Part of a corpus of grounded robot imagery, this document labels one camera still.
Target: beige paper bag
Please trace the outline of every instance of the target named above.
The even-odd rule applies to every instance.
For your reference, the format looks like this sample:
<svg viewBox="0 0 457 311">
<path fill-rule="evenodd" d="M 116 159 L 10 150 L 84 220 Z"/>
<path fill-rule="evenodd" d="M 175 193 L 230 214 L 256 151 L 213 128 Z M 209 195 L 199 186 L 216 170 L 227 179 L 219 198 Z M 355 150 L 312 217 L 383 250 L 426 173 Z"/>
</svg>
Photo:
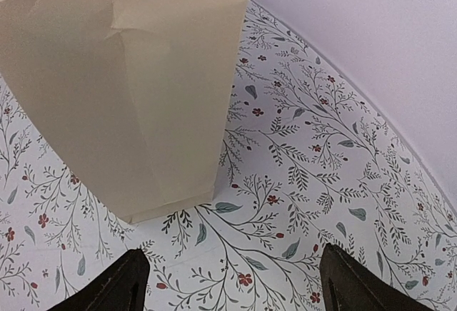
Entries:
<svg viewBox="0 0 457 311">
<path fill-rule="evenodd" d="M 0 72 L 131 223 L 212 199 L 247 0 L 0 0 Z"/>
</svg>

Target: floral patterned surface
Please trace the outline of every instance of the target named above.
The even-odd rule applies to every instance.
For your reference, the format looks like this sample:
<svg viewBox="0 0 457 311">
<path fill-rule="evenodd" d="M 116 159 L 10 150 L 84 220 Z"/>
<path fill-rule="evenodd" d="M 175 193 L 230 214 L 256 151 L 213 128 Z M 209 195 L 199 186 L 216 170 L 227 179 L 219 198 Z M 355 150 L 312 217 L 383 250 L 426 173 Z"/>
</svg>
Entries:
<svg viewBox="0 0 457 311">
<path fill-rule="evenodd" d="M 456 217 L 388 124 L 250 2 L 216 198 L 118 220 L 50 149 L 1 82 L 0 306 L 46 310 L 128 248 L 151 263 L 145 310 L 323 310 L 337 243 L 436 310 L 457 303 Z"/>
</svg>

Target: small red flower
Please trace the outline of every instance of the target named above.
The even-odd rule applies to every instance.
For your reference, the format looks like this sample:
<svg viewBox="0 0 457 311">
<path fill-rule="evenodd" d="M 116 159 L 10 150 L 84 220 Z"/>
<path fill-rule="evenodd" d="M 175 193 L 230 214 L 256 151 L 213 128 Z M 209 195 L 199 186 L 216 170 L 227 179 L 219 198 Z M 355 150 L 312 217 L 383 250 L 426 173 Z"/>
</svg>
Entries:
<svg viewBox="0 0 457 311">
<path fill-rule="evenodd" d="M 12 227 L 9 227 L 8 228 L 8 232 L 6 233 L 6 239 L 8 240 L 8 242 L 14 240 L 14 230 Z"/>
<path fill-rule="evenodd" d="M 240 284 L 242 285 L 245 285 L 245 286 L 248 286 L 249 284 L 252 284 L 252 279 L 251 279 L 251 275 L 250 274 L 240 274 L 238 276 L 238 280 L 240 282 Z"/>
<path fill-rule="evenodd" d="M 40 215 L 40 217 L 38 219 L 38 224 L 41 225 L 41 229 L 46 227 L 46 223 L 48 223 L 48 222 L 49 222 L 49 218 L 46 216 L 46 213 L 44 213 L 43 215 Z"/>
<path fill-rule="evenodd" d="M 269 195 L 266 200 L 270 205 L 273 205 L 274 203 L 277 203 L 279 201 L 279 199 L 275 195 Z"/>
<path fill-rule="evenodd" d="M 73 173 L 71 174 L 71 177 L 70 177 L 70 181 L 73 185 L 76 185 L 77 183 L 79 183 L 79 178 L 76 177 Z"/>
<path fill-rule="evenodd" d="M 313 302 L 313 304 L 315 302 L 319 303 L 321 301 L 321 293 L 319 292 L 313 292 L 311 293 L 311 301 Z"/>
<path fill-rule="evenodd" d="M 252 113 L 256 115 L 256 117 L 259 117 L 260 115 L 263 115 L 263 111 L 260 108 L 254 108 L 252 110 Z"/>
</svg>

